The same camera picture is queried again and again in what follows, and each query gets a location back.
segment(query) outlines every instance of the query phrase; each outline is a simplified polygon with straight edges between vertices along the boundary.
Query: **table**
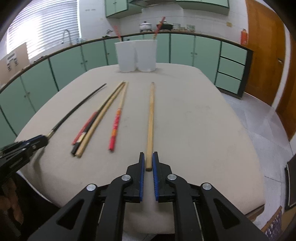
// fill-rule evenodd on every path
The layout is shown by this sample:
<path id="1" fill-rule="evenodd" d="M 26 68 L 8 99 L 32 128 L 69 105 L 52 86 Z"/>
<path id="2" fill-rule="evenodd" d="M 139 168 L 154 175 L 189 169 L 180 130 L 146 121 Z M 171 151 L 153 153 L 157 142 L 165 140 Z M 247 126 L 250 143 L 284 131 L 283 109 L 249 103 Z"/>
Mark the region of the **table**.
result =
<path id="1" fill-rule="evenodd" d="M 120 81 L 128 81 L 115 152 L 108 151 L 117 98 L 96 129 L 81 159 L 71 142 Z M 119 72 L 118 65 L 92 69 L 53 96 L 27 123 L 17 140 L 47 134 L 78 102 L 103 83 L 107 86 L 68 118 L 46 148 L 21 169 L 28 181 L 63 206 L 87 184 L 109 184 L 125 174 L 146 151 L 149 87 L 155 82 L 154 151 L 160 162 L 188 183 L 211 183 L 244 214 L 265 204 L 263 174 L 246 133 L 219 90 L 197 68 L 157 64 L 154 72 Z M 127 203 L 124 229 L 173 233 L 171 203 L 154 198 L 153 173 L 145 172 L 144 198 Z"/>

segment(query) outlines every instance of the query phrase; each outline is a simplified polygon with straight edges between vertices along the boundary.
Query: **metal bolt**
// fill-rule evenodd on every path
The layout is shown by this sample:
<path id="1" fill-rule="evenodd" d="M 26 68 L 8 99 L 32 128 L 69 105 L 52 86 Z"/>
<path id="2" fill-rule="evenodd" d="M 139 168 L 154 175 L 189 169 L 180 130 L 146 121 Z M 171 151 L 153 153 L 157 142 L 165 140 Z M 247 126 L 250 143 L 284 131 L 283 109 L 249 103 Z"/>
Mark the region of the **metal bolt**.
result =
<path id="1" fill-rule="evenodd" d="M 125 174 L 125 175 L 123 175 L 123 176 L 121 177 L 121 179 L 122 179 L 123 181 L 128 181 L 128 180 L 130 180 L 130 179 L 131 179 L 131 176 L 130 176 L 130 175 L 127 175 L 127 174 Z"/>
<path id="2" fill-rule="evenodd" d="M 176 180 L 177 179 L 177 176 L 175 174 L 169 174 L 168 175 L 168 179 L 173 181 L 173 180 Z"/>
<path id="3" fill-rule="evenodd" d="M 87 189 L 87 191 L 93 191 L 93 190 L 96 189 L 96 185 L 94 185 L 94 184 L 89 184 L 89 185 L 87 185 L 86 189 Z"/>
<path id="4" fill-rule="evenodd" d="M 210 190 L 210 189 L 212 188 L 212 185 L 209 184 L 209 183 L 204 183 L 204 184 L 202 185 L 202 188 L 205 189 L 205 190 Z"/>

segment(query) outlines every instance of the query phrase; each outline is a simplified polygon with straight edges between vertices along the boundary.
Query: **red chopstick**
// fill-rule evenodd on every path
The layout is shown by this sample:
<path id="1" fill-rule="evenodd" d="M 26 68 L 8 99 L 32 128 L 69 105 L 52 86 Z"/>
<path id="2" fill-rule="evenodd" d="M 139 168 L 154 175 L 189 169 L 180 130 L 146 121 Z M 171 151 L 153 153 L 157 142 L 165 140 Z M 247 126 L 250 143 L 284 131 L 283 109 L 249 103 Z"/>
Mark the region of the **red chopstick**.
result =
<path id="1" fill-rule="evenodd" d="M 159 32 L 159 30 L 160 30 L 160 28 L 161 28 L 164 20 L 165 20 L 165 17 L 163 17 L 163 19 L 161 20 L 160 24 L 158 24 L 157 29 L 155 30 L 155 33 L 153 35 L 153 39 L 156 39 L 156 36 L 157 36 L 157 34 L 158 34 L 158 32 Z"/>
<path id="2" fill-rule="evenodd" d="M 78 132 L 77 136 L 75 137 L 75 139 L 72 141 L 72 145 L 75 145 L 75 143 L 77 142 L 78 138 L 81 136 L 81 134 L 84 132 L 85 128 L 87 127 L 87 125 L 91 122 L 91 120 L 93 119 L 93 117 L 95 116 L 95 114 L 97 113 L 97 111 L 95 111 L 91 117 L 87 120 L 87 122 L 84 124 L 84 126 L 81 128 L 81 130 Z"/>
<path id="3" fill-rule="evenodd" d="M 115 33 L 116 33 L 117 37 L 119 38 L 119 40 L 120 40 L 120 42 L 121 42 L 121 41 L 122 41 L 122 39 L 121 39 L 121 36 L 120 36 L 120 33 L 119 33 L 119 31 L 118 31 L 118 28 L 117 28 L 117 26 L 116 26 L 116 25 L 114 25 L 114 26 L 113 26 L 113 28 L 114 28 L 114 31 L 115 31 Z"/>
<path id="4" fill-rule="evenodd" d="M 117 130 L 118 130 L 119 120 L 120 120 L 120 117 L 121 117 L 121 111 L 122 111 L 122 107 L 123 107 L 127 87 L 128 87 L 128 82 L 125 83 L 124 90 L 122 92 L 121 100 L 120 100 L 120 103 L 119 103 L 119 107 L 118 107 L 118 109 L 116 111 L 116 116 L 115 116 L 114 123 L 113 123 L 113 129 L 112 129 L 112 132 L 111 132 L 111 138 L 110 138 L 109 148 L 108 148 L 109 151 L 112 151 L 112 152 L 114 151 L 114 148 L 115 148 Z"/>

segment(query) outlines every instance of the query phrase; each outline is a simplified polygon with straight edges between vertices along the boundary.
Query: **orange bottle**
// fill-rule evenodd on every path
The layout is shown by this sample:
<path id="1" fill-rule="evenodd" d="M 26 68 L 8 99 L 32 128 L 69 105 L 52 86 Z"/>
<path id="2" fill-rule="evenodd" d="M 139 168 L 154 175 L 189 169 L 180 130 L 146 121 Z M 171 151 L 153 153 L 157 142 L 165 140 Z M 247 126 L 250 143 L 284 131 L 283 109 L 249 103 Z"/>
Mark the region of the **orange bottle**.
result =
<path id="1" fill-rule="evenodd" d="M 241 32 L 241 45 L 247 45 L 248 33 L 245 29 Z"/>

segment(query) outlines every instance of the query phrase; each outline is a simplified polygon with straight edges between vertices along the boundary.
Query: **window blinds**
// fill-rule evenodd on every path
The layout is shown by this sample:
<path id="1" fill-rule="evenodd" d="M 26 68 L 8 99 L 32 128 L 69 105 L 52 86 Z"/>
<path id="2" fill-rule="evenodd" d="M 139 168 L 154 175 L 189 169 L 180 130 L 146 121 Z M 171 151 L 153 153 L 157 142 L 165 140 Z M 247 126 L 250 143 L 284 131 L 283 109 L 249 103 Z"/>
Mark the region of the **window blinds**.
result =
<path id="1" fill-rule="evenodd" d="M 7 53 L 27 42 L 31 59 L 61 44 L 65 29 L 70 31 L 72 42 L 79 38 L 77 0 L 32 0 L 8 28 Z"/>

